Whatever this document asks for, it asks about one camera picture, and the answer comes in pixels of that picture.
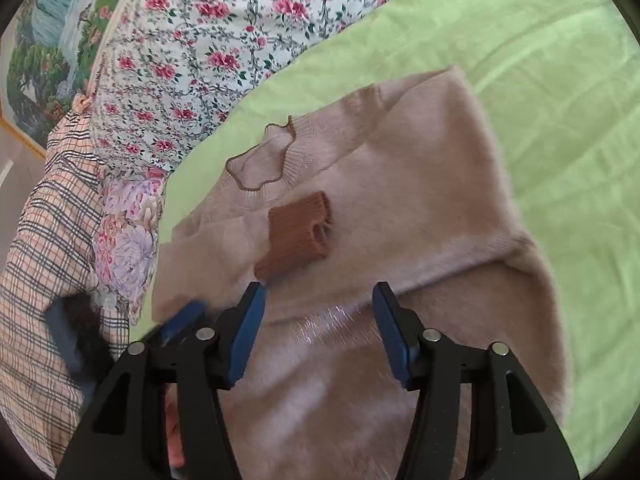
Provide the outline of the person left hand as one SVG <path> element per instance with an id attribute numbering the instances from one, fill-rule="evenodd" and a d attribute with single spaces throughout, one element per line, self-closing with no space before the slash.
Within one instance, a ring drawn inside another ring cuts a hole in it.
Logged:
<path id="1" fill-rule="evenodd" d="M 186 461 L 184 460 L 182 448 L 178 406 L 175 400 L 165 399 L 165 416 L 169 466 L 172 468 L 181 468 Z"/>

